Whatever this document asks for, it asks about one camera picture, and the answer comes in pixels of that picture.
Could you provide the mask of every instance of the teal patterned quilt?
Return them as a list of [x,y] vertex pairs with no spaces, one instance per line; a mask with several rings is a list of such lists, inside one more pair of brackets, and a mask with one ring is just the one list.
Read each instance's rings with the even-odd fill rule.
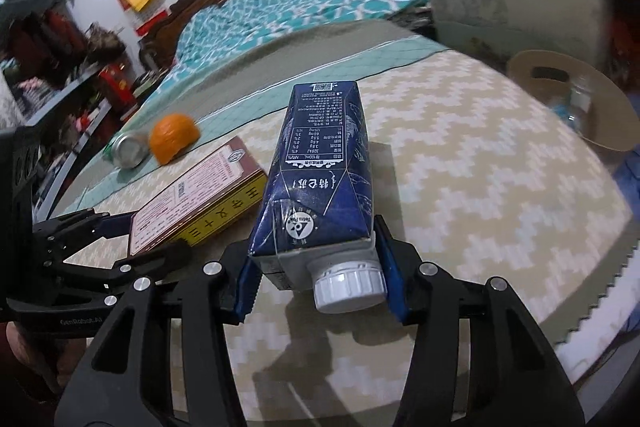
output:
[[194,15],[176,51],[176,64],[145,102],[169,95],[177,84],[193,85],[242,53],[296,30],[331,22],[383,18],[418,0],[228,0]]

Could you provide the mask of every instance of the metal screw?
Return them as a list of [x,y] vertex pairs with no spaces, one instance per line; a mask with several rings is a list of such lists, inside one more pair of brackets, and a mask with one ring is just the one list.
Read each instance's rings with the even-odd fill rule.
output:
[[211,263],[207,263],[205,266],[203,266],[202,271],[207,275],[215,275],[222,272],[222,264],[220,264],[218,261],[212,261]]
[[146,290],[149,286],[151,286],[151,279],[149,279],[149,277],[141,277],[133,283],[133,288],[139,292]]
[[436,275],[438,273],[438,267],[433,263],[422,263],[420,264],[420,273],[422,275]]
[[504,292],[509,286],[507,284],[507,281],[504,280],[502,277],[493,277],[489,281],[489,284],[491,285],[491,288],[493,288],[494,290],[497,290],[498,292]]

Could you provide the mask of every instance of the blue milk carton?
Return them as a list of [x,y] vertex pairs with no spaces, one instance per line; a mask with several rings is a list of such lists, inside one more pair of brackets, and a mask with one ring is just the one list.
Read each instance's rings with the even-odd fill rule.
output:
[[282,290],[342,313],[382,302],[367,127],[358,84],[294,86],[249,254]]

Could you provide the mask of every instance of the orange fruit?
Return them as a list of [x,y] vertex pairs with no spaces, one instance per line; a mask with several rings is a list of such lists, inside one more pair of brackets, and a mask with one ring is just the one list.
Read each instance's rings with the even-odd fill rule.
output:
[[149,135],[149,149],[160,165],[166,165],[178,152],[200,138],[193,118],[186,114],[168,114],[154,126]]

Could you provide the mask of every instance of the white screw cap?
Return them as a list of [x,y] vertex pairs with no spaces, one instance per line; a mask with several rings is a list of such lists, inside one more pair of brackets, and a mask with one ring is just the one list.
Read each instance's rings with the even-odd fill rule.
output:
[[347,261],[314,277],[314,299],[321,313],[346,313],[371,308],[386,298],[378,261]]

